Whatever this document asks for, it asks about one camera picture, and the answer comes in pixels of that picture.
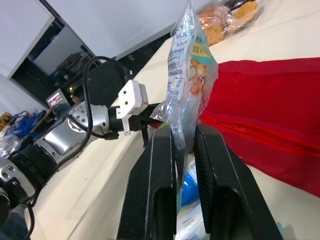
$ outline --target blue cables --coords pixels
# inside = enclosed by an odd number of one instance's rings
[[[29,114],[27,111],[22,111],[13,117],[15,118],[16,123],[6,131],[5,136],[15,135],[19,138],[24,138],[26,136],[37,137],[36,134],[31,133],[31,130],[34,129],[41,119],[36,112]]]

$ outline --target plastic bag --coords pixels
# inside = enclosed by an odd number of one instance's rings
[[[199,13],[209,45],[253,23],[261,5],[262,0],[214,0],[212,6]]]
[[[154,109],[150,117],[169,123],[177,149],[187,148],[190,152],[197,116],[207,106],[218,77],[218,64],[210,53],[191,0],[171,36],[166,100]]]
[[[200,202],[178,219],[175,240],[208,240]]]
[[[0,138],[0,158],[6,158],[18,151],[23,141],[24,138],[19,138],[13,134]]]

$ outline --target bread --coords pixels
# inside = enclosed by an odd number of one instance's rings
[[[218,25],[208,26],[204,29],[208,44],[216,44],[225,38],[224,29]]]
[[[257,12],[258,3],[256,1],[246,2],[238,9],[232,21],[230,21],[228,31],[233,33],[242,28],[247,22],[251,21],[256,16]]]
[[[212,6],[199,13],[209,45],[219,43],[224,39],[227,16],[230,15],[230,9],[224,6]]]

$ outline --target red fabric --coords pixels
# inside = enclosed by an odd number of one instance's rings
[[[320,197],[320,58],[222,63],[201,117],[245,163]]]

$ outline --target table surface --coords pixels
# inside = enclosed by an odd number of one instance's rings
[[[218,63],[320,57],[319,0],[268,0],[252,27],[210,47]],[[168,39],[135,80],[145,84],[150,103],[166,97],[171,47]],[[97,140],[42,190],[32,240],[115,239],[130,170],[143,152],[140,132]],[[285,239],[320,236],[320,198],[250,167]]]

